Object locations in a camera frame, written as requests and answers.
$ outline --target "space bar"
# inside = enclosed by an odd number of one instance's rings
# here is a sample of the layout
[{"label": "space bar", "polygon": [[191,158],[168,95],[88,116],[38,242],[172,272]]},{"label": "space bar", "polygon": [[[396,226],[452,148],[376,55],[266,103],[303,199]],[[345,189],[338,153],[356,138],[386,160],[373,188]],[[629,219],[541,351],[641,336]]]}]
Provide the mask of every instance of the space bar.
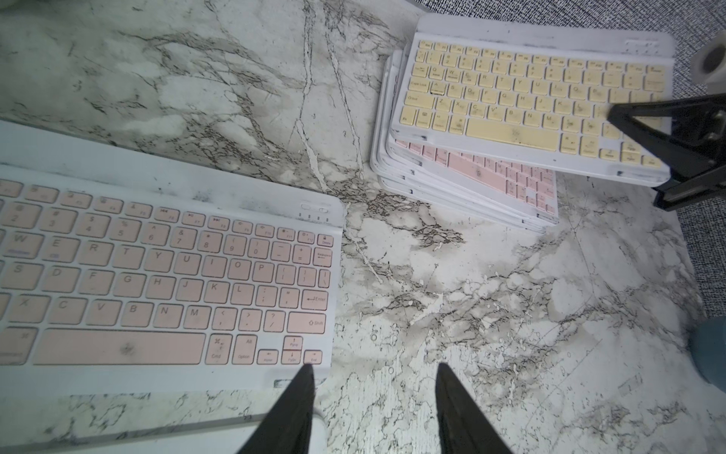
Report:
[{"label": "space bar", "polygon": [[59,330],[43,332],[33,364],[199,364],[202,333]]}]

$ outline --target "keyboard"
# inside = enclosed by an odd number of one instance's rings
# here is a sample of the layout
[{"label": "keyboard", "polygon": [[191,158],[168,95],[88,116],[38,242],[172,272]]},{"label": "keyboard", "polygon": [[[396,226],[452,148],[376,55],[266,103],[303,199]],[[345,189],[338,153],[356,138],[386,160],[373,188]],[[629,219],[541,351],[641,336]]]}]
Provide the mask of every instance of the keyboard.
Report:
[{"label": "keyboard", "polygon": [[[391,133],[403,142],[656,186],[668,180],[667,166],[607,116],[615,103],[669,99],[673,54],[664,33],[426,15]],[[641,121],[670,131],[663,118]]]},{"label": "keyboard", "polygon": [[327,375],[338,199],[13,123],[0,136],[4,393]]}]

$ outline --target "marble surface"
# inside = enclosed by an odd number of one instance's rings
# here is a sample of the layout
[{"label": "marble surface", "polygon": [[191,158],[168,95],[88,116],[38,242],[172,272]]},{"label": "marble surface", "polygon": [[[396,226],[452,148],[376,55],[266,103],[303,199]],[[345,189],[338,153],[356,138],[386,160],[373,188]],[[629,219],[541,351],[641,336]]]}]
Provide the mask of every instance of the marble surface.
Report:
[{"label": "marble surface", "polygon": [[[0,116],[337,195],[348,205],[332,453],[437,453],[448,362],[517,453],[706,453],[726,394],[675,214],[558,175],[545,235],[383,192],[367,155],[403,1],[21,1],[0,12]],[[0,444],[258,414],[279,390],[0,401]]]}]

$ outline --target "stack of keyboards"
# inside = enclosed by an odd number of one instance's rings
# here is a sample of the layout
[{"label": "stack of keyboards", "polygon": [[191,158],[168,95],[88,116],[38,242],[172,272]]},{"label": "stack of keyboards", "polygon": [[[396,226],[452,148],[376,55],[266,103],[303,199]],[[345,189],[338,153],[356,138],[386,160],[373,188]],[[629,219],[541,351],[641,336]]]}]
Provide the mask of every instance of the stack of keyboards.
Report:
[{"label": "stack of keyboards", "polygon": [[[429,14],[388,58],[371,167],[384,188],[535,232],[558,223],[555,171],[658,186],[668,166],[607,122],[669,99],[665,33]],[[641,118],[669,133],[663,118]]]}]

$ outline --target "gray fabric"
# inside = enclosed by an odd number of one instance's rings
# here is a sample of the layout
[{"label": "gray fabric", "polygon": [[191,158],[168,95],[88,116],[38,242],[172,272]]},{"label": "gray fabric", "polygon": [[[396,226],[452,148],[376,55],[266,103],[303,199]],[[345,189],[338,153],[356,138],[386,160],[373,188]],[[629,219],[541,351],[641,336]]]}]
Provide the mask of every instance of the gray fabric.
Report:
[{"label": "gray fabric", "polygon": [[[420,0],[432,12],[539,25],[664,31],[677,42],[674,97],[705,94],[690,82],[690,59],[726,29],[726,1]],[[726,202],[679,210],[706,314],[726,315]]]}]

